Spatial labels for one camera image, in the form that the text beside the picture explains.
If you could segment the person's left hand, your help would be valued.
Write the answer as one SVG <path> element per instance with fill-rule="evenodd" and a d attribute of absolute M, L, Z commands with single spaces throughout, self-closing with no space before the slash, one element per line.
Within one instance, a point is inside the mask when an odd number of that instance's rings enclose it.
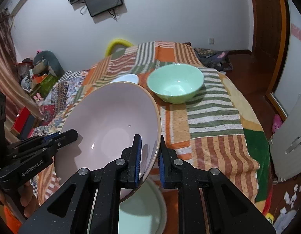
<path fill-rule="evenodd" d="M 32 176 L 24 175 L 11 180 L 4 188 L 0 182 L 0 205 L 6 206 L 12 215 L 24 223 L 38 208 L 38 199 L 30 183 Z"/>

